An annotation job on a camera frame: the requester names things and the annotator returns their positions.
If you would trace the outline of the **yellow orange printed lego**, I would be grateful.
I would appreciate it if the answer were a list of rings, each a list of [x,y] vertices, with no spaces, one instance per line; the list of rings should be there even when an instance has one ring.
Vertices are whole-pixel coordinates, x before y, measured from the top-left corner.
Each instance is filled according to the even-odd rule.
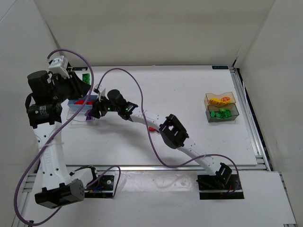
[[[225,96],[225,97],[222,97],[222,98],[221,98],[221,103],[222,103],[223,105],[229,104],[230,101],[231,101],[231,98],[228,97],[228,96]]]

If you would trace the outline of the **blue label sticker right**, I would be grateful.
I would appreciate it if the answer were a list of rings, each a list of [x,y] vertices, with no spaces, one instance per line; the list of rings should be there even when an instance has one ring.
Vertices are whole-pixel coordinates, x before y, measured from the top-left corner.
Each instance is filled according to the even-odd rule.
[[[212,69],[214,69],[214,70],[228,70],[229,67],[228,66],[223,66],[223,65],[213,65]]]

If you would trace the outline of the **red rounded lego brick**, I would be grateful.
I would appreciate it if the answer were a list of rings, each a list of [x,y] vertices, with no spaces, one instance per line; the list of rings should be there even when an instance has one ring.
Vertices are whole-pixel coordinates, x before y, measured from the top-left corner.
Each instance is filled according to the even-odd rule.
[[[74,104],[75,105],[82,105],[84,103],[84,100],[78,100]]]

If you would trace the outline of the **blue label sticker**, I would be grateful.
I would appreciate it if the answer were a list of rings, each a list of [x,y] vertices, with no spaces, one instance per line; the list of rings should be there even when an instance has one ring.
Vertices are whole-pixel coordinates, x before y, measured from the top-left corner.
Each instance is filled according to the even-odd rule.
[[[72,71],[87,71],[88,67],[72,67]]]
[[[212,69],[214,69],[214,70],[228,70],[229,67],[228,66],[223,66],[223,65],[213,65]]]

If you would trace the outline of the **blue label sticker left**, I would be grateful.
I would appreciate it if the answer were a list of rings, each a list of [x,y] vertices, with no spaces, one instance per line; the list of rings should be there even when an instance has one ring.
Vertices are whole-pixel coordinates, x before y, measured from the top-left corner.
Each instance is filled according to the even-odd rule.
[[[72,71],[87,71],[88,67],[72,67]]]

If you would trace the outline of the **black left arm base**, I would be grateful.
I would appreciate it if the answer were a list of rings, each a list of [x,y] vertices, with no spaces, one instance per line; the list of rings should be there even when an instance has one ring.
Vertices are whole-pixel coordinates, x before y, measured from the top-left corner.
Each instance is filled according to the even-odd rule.
[[[76,189],[79,191],[79,196],[90,199],[109,199],[113,197],[114,191],[114,175],[103,175],[95,183],[98,173],[91,168],[78,169],[70,172],[72,180],[80,180],[79,186]]]

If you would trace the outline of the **green lego plate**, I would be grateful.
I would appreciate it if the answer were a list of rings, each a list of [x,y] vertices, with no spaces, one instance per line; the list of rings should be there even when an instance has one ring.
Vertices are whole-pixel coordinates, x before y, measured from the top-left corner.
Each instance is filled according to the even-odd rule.
[[[90,85],[90,74],[89,73],[83,73],[82,74],[82,81],[88,85]]]

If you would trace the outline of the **grey translucent container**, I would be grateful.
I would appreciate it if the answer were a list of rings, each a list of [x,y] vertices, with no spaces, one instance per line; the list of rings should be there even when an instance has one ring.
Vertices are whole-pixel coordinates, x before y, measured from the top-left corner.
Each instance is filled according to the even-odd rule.
[[[240,115],[236,104],[228,104],[222,107],[208,105],[205,113],[208,122],[234,121]]]

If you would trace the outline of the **clear plastic container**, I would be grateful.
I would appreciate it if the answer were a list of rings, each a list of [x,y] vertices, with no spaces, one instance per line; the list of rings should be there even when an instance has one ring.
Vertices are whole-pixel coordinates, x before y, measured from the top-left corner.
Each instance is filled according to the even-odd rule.
[[[88,114],[89,110],[87,111],[80,111],[67,125],[69,128],[81,128],[81,127],[90,127],[97,123],[96,118],[91,121],[86,121],[86,114]]]

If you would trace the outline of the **small green lego brick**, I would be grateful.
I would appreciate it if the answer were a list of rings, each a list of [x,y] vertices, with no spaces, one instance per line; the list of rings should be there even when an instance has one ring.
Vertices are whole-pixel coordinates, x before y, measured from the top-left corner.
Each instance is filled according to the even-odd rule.
[[[211,116],[211,117],[216,117],[216,112],[215,112],[215,111],[211,111],[211,112],[210,112],[210,116]]]

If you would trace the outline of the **green stepped lego block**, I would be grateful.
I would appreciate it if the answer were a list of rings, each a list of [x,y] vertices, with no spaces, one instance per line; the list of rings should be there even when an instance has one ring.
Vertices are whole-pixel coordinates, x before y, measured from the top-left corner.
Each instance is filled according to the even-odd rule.
[[[228,109],[220,109],[220,110],[218,111],[218,113],[220,113],[220,114],[225,114],[225,115],[226,115],[226,118],[225,118],[225,119],[230,118],[230,117],[232,116],[231,111],[228,110]]]

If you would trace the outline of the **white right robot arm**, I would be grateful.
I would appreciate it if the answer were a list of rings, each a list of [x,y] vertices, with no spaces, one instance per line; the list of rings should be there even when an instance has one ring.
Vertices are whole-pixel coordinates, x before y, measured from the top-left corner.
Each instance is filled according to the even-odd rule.
[[[94,118],[105,116],[108,112],[116,112],[122,119],[154,128],[160,133],[164,143],[171,149],[177,149],[197,162],[211,177],[214,188],[225,189],[230,184],[232,170],[223,162],[215,160],[214,155],[208,154],[189,136],[179,119],[170,114],[167,117],[157,115],[128,102],[119,90],[113,89],[105,96],[105,90],[94,89],[98,95],[93,101],[89,115]]]

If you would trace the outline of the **blue plastic container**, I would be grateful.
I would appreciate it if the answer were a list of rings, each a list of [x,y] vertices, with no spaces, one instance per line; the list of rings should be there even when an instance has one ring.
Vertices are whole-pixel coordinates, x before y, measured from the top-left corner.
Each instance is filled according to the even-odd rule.
[[[93,102],[97,99],[97,95],[90,95],[88,97],[88,101],[85,104],[85,106],[82,108],[82,111],[87,111],[92,109]],[[68,107],[72,109],[73,111],[77,111],[84,103],[86,100],[87,96],[79,99],[74,99],[74,100],[69,100],[68,101]]]

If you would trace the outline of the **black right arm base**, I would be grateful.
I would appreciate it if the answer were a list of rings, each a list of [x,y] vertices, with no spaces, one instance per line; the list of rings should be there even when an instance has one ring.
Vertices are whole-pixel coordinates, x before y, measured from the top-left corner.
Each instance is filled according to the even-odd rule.
[[[198,183],[200,200],[243,200],[244,193],[241,183],[238,183],[238,176],[232,174],[229,182],[219,188],[215,185],[212,176],[198,175],[196,182]]]

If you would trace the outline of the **orange translucent container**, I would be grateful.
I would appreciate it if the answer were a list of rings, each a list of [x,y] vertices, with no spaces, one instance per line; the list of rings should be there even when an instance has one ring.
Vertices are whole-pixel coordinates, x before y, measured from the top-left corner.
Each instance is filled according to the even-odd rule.
[[[228,97],[231,98],[230,103],[227,104],[227,105],[236,104],[236,99],[235,99],[235,96],[234,96],[233,92],[224,92],[224,93],[219,94],[219,95],[216,95],[216,94],[213,94],[213,93],[206,93],[205,94],[205,98],[204,98],[205,107],[208,107],[208,106],[215,106],[215,107],[224,107],[224,106],[227,106],[227,105],[223,105],[223,104],[221,104],[221,105],[210,105],[209,104],[209,100],[211,98],[217,98],[217,99],[221,100],[221,98],[225,97],[225,96],[228,96]]]

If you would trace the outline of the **yellow black striped lego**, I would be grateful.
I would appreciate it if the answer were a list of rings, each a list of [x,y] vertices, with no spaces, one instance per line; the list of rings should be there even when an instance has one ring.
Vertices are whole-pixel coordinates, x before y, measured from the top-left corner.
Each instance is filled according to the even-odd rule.
[[[217,99],[217,98],[211,98],[210,100],[209,100],[209,104],[210,105],[221,105],[221,100],[220,99]]]

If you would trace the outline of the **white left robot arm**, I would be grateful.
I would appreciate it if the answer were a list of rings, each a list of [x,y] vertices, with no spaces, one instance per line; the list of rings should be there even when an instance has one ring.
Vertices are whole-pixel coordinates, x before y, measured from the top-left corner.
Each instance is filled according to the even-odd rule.
[[[94,168],[85,166],[69,173],[64,161],[62,142],[62,103],[65,100],[84,98],[90,85],[75,72],[64,77],[53,71],[40,70],[27,77],[32,92],[25,107],[38,147],[42,151],[41,191],[35,202],[49,209],[60,208],[83,201],[86,185],[96,179]]]

